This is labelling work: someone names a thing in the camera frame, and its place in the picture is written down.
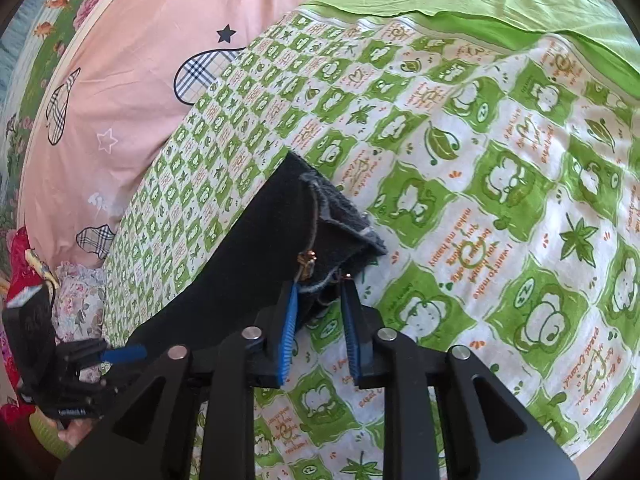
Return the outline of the left hand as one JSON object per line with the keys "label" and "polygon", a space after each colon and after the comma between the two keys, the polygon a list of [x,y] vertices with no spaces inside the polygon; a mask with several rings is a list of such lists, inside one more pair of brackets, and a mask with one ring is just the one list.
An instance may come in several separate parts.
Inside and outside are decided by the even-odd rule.
{"label": "left hand", "polygon": [[69,448],[76,448],[90,434],[94,426],[96,426],[96,419],[74,419],[65,429],[58,432],[58,438]]}

